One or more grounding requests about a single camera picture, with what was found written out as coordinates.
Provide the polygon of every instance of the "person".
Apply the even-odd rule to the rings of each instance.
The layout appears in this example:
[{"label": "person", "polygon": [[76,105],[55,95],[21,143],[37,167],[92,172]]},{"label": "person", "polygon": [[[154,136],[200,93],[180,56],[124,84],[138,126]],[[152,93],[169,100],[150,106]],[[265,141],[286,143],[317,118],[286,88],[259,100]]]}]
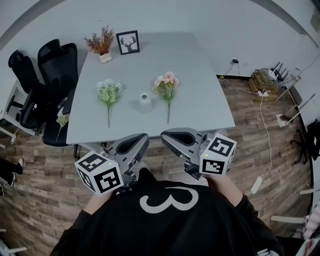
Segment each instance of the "person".
[{"label": "person", "polygon": [[20,158],[17,164],[0,158],[0,183],[12,186],[16,179],[16,174],[21,175],[24,168],[24,159]]},{"label": "person", "polygon": [[51,255],[284,255],[226,175],[205,176],[207,187],[157,181],[146,162],[138,170],[132,190],[93,195]]}]

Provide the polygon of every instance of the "dried flower arrangement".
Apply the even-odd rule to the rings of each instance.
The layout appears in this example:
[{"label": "dried flower arrangement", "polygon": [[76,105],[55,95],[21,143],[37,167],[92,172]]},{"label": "dried flower arrangement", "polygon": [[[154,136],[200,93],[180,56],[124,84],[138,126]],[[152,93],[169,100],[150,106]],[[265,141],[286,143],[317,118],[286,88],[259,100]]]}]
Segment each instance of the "dried flower arrangement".
[{"label": "dried flower arrangement", "polygon": [[109,52],[109,48],[114,40],[115,33],[113,29],[109,29],[109,26],[101,28],[101,35],[97,33],[92,34],[92,38],[84,38],[86,45],[91,52],[99,55],[104,55]]}]

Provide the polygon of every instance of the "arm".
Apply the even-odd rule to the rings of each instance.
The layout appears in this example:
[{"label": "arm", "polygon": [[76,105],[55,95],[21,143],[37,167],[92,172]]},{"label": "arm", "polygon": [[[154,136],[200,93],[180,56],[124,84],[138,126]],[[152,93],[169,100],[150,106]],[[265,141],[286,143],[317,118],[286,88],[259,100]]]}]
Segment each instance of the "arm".
[{"label": "arm", "polygon": [[249,202],[233,181],[226,175],[206,175],[209,188],[223,194],[230,203],[239,211],[248,224],[254,237],[254,244],[258,251],[268,248],[283,256],[284,249],[273,232],[258,218],[258,212]]},{"label": "arm", "polygon": [[94,194],[86,207],[79,213],[73,225],[65,230],[58,242],[51,252],[51,256],[73,256],[77,254],[78,241],[81,235],[81,231],[86,222],[89,221],[101,206],[108,201],[113,192],[98,196]]}]

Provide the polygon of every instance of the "deer antler illustration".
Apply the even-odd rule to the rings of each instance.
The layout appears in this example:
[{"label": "deer antler illustration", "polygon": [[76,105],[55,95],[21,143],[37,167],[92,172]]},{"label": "deer antler illustration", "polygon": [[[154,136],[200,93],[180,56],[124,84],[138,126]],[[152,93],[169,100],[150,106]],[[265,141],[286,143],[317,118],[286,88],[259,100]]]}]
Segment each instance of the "deer antler illustration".
[{"label": "deer antler illustration", "polygon": [[134,51],[134,50],[131,48],[131,45],[133,45],[133,44],[137,41],[134,36],[131,36],[131,38],[132,38],[133,42],[130,42],[130,41],[129,41],[129,44],[127,44],[127,43],[124,42],[124,38],[123,38],[123,37],[122,37],[121,40],[120,40],[121,44],[122,44],[124,47],[127,48],[128,52]]}]

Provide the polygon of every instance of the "black shirt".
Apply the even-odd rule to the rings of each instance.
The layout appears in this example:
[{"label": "black shirt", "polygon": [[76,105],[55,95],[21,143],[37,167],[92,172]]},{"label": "black shirt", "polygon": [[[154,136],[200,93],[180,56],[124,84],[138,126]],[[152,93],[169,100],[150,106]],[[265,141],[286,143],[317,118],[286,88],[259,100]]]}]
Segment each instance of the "black shirt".
[{"label": "black shirt", "polygon": [[206,186],[157,181],[81,211],[51,255],[256,256],[282,245],[244,195],[234,207]]}]

